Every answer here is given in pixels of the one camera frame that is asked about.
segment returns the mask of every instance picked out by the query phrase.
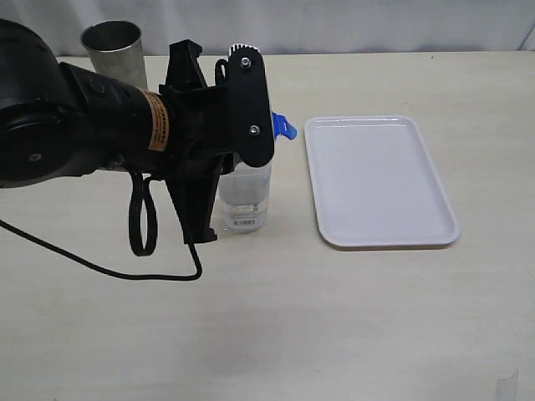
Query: metal cup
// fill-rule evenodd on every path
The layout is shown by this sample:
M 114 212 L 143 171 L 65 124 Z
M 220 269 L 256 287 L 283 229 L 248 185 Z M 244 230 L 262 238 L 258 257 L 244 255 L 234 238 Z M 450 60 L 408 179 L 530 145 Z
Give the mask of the metal cup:
M 128 21 L 103 21 L 84 30 L 80 42 L 97 73 L 147 89 L 141 29 Z

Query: orange label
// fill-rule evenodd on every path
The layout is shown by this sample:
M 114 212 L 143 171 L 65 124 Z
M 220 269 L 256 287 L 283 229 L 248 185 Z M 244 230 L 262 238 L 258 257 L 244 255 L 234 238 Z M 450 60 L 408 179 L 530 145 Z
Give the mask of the orange label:
M 163 152 L 166 150 L 169 139 L 169 115 L 167 109 L 157 94 L 142 90 L 149 102 L 152 113 L 152 136 L 150 137 L 149 150 Z

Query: plastic bottle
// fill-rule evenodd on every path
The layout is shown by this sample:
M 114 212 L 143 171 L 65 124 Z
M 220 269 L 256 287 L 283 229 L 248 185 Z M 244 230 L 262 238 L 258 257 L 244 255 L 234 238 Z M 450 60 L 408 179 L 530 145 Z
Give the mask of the plastic bottle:
M 273 131 L 275 139 L 283 135 L 293 140 L 298 133 L 283 115 L 276 113 L 273 113 Z M 266 223 L 272 162 L 260 168 L 238 163 L 231 174 L 220 177 L 219 197 L 227 227 L 248 232 Z

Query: white tray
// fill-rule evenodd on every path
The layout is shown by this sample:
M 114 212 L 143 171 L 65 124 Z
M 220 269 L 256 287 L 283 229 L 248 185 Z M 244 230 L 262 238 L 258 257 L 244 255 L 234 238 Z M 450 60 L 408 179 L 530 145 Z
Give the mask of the white tray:
M 305 125 L 318 227 L 340 247 L 445 246 L 459 224 L 415 123 L 318 117 Z

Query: screw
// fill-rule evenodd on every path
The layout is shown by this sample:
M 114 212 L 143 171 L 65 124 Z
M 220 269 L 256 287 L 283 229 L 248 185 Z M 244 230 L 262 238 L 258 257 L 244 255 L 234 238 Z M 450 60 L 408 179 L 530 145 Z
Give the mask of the screw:
M 249 57 L 242 58 L 241 66 L 243 69 L 250 69 L 251 68 L 251 59 Z
M 30 161 L 40 161 L 43 158 L 43 156 L 40 153 L 34 153 L 33 155 L 30 155 L 29 160 Z
M 258 125 L 251 125 L 251 127 L 249 127 L 249 134 L 251 136 L 257 136 L 260 134 L 260 127 Z

